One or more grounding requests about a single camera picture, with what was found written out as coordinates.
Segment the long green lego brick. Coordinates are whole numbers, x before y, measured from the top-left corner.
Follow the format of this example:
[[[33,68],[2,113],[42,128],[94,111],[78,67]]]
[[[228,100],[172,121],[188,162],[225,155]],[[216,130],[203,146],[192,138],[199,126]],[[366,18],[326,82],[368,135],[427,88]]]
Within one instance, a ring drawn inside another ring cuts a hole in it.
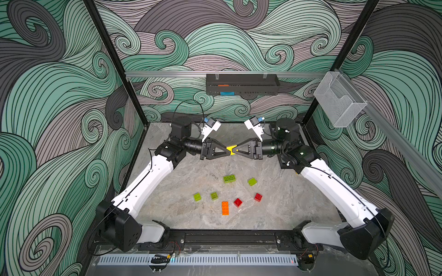
[[[232,183],[232,182],[235,182],[236,181],[236,176],[235,175],[227,175],[227,176],[224,176],[223,177],[223,182],[225,183],[225,184],[227,184],[227,183]]]

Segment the green square lego brick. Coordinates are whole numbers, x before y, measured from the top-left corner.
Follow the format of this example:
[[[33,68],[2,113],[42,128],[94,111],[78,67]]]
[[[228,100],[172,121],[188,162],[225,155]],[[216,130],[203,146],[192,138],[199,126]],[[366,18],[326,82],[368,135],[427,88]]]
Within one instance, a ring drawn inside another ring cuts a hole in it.
[[[247,182],[249,186],[254,186],[257,183],[257,180],[255,178],[251,178]]]

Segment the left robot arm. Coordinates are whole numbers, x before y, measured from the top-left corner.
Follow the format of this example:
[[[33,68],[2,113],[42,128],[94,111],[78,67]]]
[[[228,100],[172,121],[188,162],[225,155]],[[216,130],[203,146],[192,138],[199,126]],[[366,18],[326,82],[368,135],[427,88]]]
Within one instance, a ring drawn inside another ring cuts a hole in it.
[[[153,153],[151,160],[135,180],[111,201],[102,201],[96,208],[97,233],[122,252],[139,243],[158,243],[166,233],[160,222],[140,224],[137,217],[146,200],[160,182],[170,174],[187,154],[201,160],[214,160],[230,155],[220,142],[209,138],[221,127],[218,120],[204,118],[202,139],[193,138],[192,122],[180,117],[171,123],[169,137]]]

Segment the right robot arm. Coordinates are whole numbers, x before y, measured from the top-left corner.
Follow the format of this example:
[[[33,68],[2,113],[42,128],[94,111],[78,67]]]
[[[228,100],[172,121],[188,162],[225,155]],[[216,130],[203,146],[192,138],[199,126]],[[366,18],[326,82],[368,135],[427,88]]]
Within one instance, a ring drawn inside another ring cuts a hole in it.
[[[306,221],[296,228],[299,246],[326,244],[345,249],[357,259],[366,260],[382,244],[394,222],[394,215],[380,209],[346,184],[313,147],[302,141],[299,125],[282,118],[270,127],[269,139],[264,139],[264,118],[252,117],[244,122],[256,138],[247,139],[232,152],[253,160],[277,156],[283,169],[293,169],[313,184],[344,216],[339,224]]]

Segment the green hollow lego brick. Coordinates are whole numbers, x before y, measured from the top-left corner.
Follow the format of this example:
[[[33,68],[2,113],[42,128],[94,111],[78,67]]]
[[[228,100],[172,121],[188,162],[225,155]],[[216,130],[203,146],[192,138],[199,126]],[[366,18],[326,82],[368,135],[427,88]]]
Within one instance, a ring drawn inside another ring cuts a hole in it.
[[[213,192],[213,193],[211,193],[211,199],[212,199],[213,201],[218,199],[218,194],[217,194],[217,192]]]

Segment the red lego brick right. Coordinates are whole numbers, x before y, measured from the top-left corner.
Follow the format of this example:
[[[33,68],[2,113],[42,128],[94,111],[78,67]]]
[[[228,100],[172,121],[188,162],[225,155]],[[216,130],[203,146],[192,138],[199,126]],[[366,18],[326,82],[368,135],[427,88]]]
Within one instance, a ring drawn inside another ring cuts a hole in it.
[[[254,196],[254,200],[257,201],[257,202],[261,202],[262,195],[260,193],[256,193],[256,195]]]

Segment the red lego brick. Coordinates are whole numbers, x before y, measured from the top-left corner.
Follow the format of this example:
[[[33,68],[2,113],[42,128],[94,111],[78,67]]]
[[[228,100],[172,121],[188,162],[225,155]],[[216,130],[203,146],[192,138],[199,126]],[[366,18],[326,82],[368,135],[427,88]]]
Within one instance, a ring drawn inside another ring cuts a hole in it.
[[[260,193],[256,193],[256,195],[254,196],[254,200],[257,201],[257,202],[261,202],[262,195]]]
[[[237,207],[237,208],[239,208],[241,205],[242,205],[242,201],[239,199],[239,198],[237,198],[235,201],[234,201],[234,205]]]

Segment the small green studded lego brick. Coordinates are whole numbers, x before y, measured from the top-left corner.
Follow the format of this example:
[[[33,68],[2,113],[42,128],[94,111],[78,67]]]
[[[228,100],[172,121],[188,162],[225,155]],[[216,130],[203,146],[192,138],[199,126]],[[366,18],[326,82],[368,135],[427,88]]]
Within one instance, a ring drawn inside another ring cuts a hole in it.
[[[193,199],[194,199],[195,202],[201,201],[201,199],[202,199],[201,194],[200,193],[195,193],[193,195]]]

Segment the red lego brick left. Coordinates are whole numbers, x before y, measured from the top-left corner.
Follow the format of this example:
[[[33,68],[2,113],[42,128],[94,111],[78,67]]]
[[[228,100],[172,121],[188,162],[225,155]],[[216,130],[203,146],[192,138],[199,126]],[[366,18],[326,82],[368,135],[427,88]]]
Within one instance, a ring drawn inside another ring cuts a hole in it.
[[[239,199],[239,198],[237,198],[235,201],[234,201],[234,205],[237,207],[237,208],[239,208],[241,205],[242,205],[242,201]]]

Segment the orange long lego brick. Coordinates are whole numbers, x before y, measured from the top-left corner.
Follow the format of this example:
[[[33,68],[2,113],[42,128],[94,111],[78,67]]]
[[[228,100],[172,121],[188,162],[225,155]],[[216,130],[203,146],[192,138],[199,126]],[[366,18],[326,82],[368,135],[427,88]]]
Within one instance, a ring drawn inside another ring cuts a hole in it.
[[[229,212],[229,202],[228,201],[222,201],[222,215],[228,216],[230,214]]]

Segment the clear plastic bin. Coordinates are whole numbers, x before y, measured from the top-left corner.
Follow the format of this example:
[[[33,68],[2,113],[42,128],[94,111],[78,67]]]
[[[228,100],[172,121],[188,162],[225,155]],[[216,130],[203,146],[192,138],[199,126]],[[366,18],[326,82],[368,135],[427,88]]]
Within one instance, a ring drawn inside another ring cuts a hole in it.
[[[314,97],[335,128],[346,128],[367,106],[357,87],[340,71],[327,72]]]

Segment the black wall tray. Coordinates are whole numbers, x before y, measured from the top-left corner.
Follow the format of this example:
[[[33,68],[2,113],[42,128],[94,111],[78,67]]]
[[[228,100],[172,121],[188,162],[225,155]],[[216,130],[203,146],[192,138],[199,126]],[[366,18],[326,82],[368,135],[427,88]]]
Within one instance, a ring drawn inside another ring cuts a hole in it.
[[[266,78],[260,75],[206,75],[206,93],[208,95],[239,95],[253,98],[258,95],[277,95],[281,87],[277,75]]]

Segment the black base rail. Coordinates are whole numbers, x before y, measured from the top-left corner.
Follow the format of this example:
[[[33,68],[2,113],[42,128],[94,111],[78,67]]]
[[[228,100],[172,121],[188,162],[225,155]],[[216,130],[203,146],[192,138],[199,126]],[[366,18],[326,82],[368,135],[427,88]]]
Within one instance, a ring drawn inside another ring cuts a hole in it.
[[[100,231],[101,239],[128,252],[133,248],[153,252],[169,251],[172,245],[177,250],[194,252],[203,246],[271,246],[279,251],[302,253],[323,250],[324,241],[307,241],[300,229],[293,230],[175,230],[166,229],[159,241],[142,237],[145,231]]]

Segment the aluminium rail back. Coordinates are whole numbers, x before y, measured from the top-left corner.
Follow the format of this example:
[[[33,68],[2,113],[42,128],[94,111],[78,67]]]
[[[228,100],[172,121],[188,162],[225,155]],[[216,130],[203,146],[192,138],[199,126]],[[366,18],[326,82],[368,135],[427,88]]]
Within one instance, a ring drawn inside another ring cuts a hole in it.
[[[260,75],[266,78],[270,74],[277,75],[279,78],[323,78],[327,71],[321,72],[299,72],[299,71],[126,71],[127,78],[204,78],[208,74],[215,75]]]

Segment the aluminium rail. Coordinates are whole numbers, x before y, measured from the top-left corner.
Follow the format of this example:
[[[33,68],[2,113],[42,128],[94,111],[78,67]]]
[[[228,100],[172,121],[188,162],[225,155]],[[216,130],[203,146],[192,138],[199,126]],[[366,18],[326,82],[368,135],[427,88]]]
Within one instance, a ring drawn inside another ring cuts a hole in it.
[[[321,72],[299,72],[299,71],[126,71],[127,78],[204,78],[208,74],[215,75],[260,75],[266,78],[270,74],[277,75],[279,78],[323,78],[327,71]]]
[[[406,126],[412,126],[412,121],[405,122],[406,116],[399,112],[410,111],[407,104],[404,108],[397,108],[395,101],[390,99],[381,85],[366,77],[357,77],[351,80],[343,71],[336,69],[348,84],[348,93],[355,97],[359,96],[366,101],[363,109],[373,120],[374,124],[385,134],[405,161],[416,172],[418,180],[421,180],[430,192],[442,197],[442,171],[435,167],[427,158],[407,139],[401,132]]]

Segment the black frame post right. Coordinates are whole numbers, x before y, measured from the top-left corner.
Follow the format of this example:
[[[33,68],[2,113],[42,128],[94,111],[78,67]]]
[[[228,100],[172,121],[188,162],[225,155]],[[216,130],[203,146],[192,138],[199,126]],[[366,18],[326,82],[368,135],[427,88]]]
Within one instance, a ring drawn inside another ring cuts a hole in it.
[[[369,18],[373,14],[376,6],[378,5],[379,0],[369,0],[366,2],[363,10],[360,13],[360,16],[356,20],[354,26],[349,33],[348,38],[346,39],[344,46],[339,52],[337,58],[335,59],[333,65],[331,66],[331,71],[335,71],[336,69],[340,69],[343,65],[346,57],[350,53],[351,49],[357,42],[359,36],[361,35],[363,29],[365,28]]]

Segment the black frame post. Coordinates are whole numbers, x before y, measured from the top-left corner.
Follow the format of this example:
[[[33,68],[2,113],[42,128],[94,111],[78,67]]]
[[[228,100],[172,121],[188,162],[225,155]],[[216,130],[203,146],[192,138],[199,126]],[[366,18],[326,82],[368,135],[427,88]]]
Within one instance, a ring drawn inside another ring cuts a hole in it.
[[[373,14],[376,6],[378,5],[379,0],[369,0],[366,2],[363,10],[360,13],[360,16],[356,20],[354,26],[349,33],[348,38],[346,39],[344,46],[339,52],[337,58],[335,59],[333,65],[331,66],[331,71],[335,71],[336,69],[340,69],[343,65],[346,57],[350,53],[351,49],[357,42],[359,36],[361,35],[363,29],[365,28],[369,18]]]
[[[95,26],[97,32],[100,35],[100,38],[104,44],[104,47],[110,56],[110,59],[116,69],[116,72],[117,72],[120,80],[122,81],[122,84],[123,84],[128,96],[129,96],[132,104],[134,105],[135,111],[137,112],[138,116],[140,117],[140,120],[141,120],[144,128],[148,129],[149,122],[146,119],[146,116],[143,112],[141,104],[138,101],[137,94],[134,90],[132,83],[130,81],[128,81],[126,78],[123,64],[122,64],[120,58],[118,57],[118,54],[116,52],[116,48],[114,47],[114,45],[111,41],[111,37],[105,27],[105,24],[100,16],[100,13],[97,9],[95,2],[92,0],[84,0],[84,4],[85,4],[86,9],[89,13],[89,16],[91,17],[91,19],[94,23],[94,26]]]

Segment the black frame post left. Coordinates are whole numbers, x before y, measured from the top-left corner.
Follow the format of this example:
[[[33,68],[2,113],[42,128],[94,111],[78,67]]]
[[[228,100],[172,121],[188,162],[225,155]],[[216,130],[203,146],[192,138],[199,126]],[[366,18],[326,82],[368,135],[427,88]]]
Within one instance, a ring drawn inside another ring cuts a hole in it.
[[[95,2],[92,0],[84,0],[84,4],[85,4],[86,9],[89,13],[89,16],[91,17],[91,19],[94,23],[94,26],[95,26],[97,32],[100,35],[100,38],[104,44],[104,47],[110,56],[110,59],[116,69],[116,72],[117,72],[120,80],[122,81],[122,84],[123,84],[128,96],[129,96],[132,104],[134,105],[135,111],[137,112],[138,116],[140,117],[140,120],[141,120],[144,128],[148,129],[149,122],[146,119],[146,116],[143,112],[141,104],[138,101],[137,94],[134,90],[132,83],[130,81],[128,81],[126,78],[123,64],[122,64],[120,58],[118,57],[118,54],[116,52],[116,48],[114,47],[114,45],[111,41],[111,37],[105,27],[105,24],[100,16],[100,13],[97,9]]]

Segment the aluminium rail right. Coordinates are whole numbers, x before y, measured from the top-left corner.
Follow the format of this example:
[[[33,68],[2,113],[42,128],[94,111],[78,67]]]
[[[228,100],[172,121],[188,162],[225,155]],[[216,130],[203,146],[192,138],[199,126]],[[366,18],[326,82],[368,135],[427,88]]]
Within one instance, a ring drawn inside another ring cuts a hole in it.
[[[401,132],[406,126],[412,126],[412,121],[405,122],[406,116],[399,112],[410,111],[407,104],[404,108],[397,108],[395,101],[390,99],[381,85],[366,77],[357,77],[351,80],[343,71],[336,69],[348,84],[348,93],[355,97],[359,96],[366,101],[363,109],[373,120],[374,124],[385,134],[405,161],[416,172],[418,180],[421,180],[430,192],[442,197],[442,171],[435,167],[427,158],[407,139]]]

